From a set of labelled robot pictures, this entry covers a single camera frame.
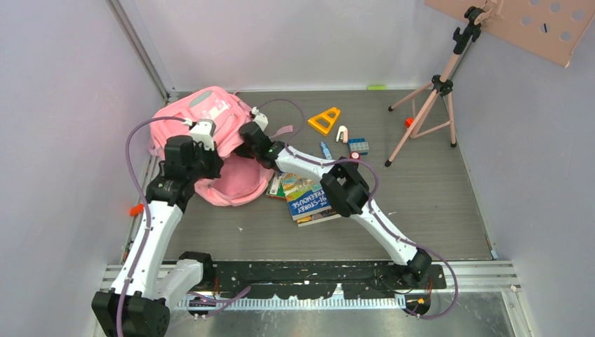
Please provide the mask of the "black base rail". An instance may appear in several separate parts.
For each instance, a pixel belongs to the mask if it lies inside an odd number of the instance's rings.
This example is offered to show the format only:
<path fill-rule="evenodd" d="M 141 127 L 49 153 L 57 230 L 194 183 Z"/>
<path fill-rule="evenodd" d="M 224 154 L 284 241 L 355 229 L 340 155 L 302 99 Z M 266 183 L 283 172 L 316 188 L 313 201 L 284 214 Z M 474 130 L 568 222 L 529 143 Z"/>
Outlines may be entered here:
<path fill-rule="evenodd" d="M 389 261 L 221 261 L 191 289 L 186 306 L 198 313 L 230 310 L 403 308 L 429 311 L 432 292 L 447 287 L 440 265 L 408 285 Z"/>

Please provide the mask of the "yellow triangle ruler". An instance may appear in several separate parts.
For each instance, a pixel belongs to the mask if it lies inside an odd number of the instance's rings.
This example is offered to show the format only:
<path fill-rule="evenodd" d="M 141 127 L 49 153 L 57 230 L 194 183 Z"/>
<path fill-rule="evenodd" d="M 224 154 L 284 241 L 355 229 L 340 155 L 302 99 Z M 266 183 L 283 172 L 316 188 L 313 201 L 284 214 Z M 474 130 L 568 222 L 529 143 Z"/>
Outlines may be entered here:
<path fill-rule="evenodd" d="M 341 110 L 332 107 L 320 114 L 317 114 L 307 120 L 307 124 L 323 136 L 328 136 L 335 123 L 339 119 Z"/>

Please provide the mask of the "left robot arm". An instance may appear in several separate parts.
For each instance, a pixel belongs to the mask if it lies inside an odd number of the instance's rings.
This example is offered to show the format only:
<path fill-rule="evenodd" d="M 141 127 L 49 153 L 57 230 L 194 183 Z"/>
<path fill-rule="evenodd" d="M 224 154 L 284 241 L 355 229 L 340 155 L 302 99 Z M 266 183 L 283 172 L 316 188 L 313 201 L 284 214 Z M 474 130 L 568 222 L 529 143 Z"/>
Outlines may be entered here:
<path fill-rule="evenodd" d="M 187 292 L 214 285 L 207 253 L 186 252 L 174 270 L 162 279 L 158 275 L 196 181 L 220 177 L 223 160 L 214 140 L 206 138 L 173 136 L 164 152 L 159 174 L 147 186 L 142 221 L 126 262 L 109 290 L 96 292 L 91 303 L 106 336 L 164 336 L 171 310 Z"/>

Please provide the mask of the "white pink stapler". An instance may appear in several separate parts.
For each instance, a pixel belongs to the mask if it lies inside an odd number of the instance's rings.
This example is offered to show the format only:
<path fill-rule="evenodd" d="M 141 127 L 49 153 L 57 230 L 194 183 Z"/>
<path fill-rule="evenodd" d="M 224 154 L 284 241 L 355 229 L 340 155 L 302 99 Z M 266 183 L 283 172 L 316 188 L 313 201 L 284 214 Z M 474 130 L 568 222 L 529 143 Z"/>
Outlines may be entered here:
<path fill-rule="evenodd" d="M 346 126 L 339 126 L 335 137 L 335 142 L 347 144 L 348 140 L 348 128 Z"/>

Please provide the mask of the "blue toy brick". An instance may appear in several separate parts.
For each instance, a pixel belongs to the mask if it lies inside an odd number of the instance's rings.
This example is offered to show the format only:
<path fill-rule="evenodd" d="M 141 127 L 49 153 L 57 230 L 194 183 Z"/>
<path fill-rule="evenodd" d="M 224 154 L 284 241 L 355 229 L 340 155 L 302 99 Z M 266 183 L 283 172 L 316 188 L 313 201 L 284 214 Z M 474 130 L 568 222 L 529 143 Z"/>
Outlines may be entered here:
<path fill-rule="evenodd" d="M 347 141 L 349 152 L 355 152 L 360 155 L 367 155 L 369 153 L 369 144 L 365 138 L 350 138 Z"/>

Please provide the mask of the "pink tripod music stand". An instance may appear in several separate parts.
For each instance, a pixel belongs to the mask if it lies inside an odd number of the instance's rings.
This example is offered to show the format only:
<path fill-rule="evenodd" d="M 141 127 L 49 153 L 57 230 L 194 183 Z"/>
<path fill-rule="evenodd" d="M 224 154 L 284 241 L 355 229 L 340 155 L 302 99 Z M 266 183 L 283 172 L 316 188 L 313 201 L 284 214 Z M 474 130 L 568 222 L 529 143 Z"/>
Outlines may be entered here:
<path fill-rule="evenodd" d="M 457 146 L 453 109 L 453 77 L 482 33 L 486 32 L 545 60 L 567 67 L 575 49 L 594 20 L 593 1 L 426 1 L 425 5 L 464 23 L 453 32 L 455 43 L 444 70 L 430 81 L 389 106 L 394 111 L 425 90 L 429 96 L 413 123 L 385 162 L 389 167 L 407 139 L 418 138 L 442 128 L 450 130 L 450 145 Z M 446 99 L 448 120 L 422 131 L 430 109 L 438 98 Z"/>

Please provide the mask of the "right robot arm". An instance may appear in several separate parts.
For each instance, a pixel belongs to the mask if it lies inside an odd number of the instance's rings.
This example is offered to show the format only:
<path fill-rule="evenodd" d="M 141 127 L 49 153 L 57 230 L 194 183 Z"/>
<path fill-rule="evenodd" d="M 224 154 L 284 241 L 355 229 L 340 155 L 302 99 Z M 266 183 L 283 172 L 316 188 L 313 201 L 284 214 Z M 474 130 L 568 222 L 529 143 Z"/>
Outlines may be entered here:
<path fill-rule="evenodd" d="M 280 173 L 296 173 L 303 178 L 317 180 L 331 208 L 344 218 L 363 226 L 401 266 L 401 281 L 408 288 L 418 288 L 428 280 L 432 257 L 426 248 L 409 240 L 381 210 L 373 196 L 378 187 L 378 176 L 373 173 L 375 186 L 359 173 L 359 165 L 373 168 L 357 160 L 343 158 L 322 159 L 301 152 L 281 141 L 273 141 L 255 122 L 239 129 L 243 151 L 266 169 Z"/>

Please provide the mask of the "orange clip on frame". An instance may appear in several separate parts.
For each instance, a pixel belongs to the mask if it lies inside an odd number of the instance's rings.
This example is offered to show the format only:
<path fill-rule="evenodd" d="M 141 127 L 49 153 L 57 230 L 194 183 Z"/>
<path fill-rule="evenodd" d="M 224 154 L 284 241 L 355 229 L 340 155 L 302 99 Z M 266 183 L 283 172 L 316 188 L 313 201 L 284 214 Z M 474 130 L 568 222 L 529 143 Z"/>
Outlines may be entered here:
<path fill-rule="evenodd" d="M 137 204 L 136 206 L 132 207 L 129 210 L 129 216 L 130 217 L 136 217 L 136 216 L 141 215 L 143 213 L 143 211 L 144 211 L 144 208 L 145 207 L 144 207 L 143 204 Z"/>

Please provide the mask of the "pink student backpack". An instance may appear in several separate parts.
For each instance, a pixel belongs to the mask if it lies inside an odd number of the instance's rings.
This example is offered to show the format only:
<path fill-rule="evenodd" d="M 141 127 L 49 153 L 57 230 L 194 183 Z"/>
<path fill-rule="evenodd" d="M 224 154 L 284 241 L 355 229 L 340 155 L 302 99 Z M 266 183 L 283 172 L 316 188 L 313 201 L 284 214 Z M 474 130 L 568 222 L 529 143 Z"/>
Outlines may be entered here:
<path fill-rule="evenodd" d="M 174 121 L 174 117 L 192 121 L 213 120 L 216 124 L 213 139 L 223 159 L 221 177 L 198 180 L 194 185 L 195 192 L 215 206 L 247 204 L 267 189 L 274 175 L 273 170 L 263 168 L 255 159 L 234 153 L 234 149 L 243 142 L 239 128 L 253 121 L 251 109 L 237 95 L 219 86 L 203 88 L 161 108 L 154 115 L 161 120 L 149 125 L 153 142 L 150 152 L 164 159 L 164 146 L 169 137 L 189 135 L 188 127 Z"/>

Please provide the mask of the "green cover book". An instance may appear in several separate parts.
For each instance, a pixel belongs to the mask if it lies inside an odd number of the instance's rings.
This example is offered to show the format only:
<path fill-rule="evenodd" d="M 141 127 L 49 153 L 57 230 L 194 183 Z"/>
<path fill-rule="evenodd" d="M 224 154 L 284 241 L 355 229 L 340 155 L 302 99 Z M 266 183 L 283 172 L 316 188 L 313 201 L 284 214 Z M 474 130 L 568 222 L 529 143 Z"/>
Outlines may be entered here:
<path fill-rule="evenodd" d="M 286 200 L 286 195 L 283 189 L 283 179 L 285 173 L 275 173 L 270 180 L 266 189 L 265 195 L 272 199 Z"/>

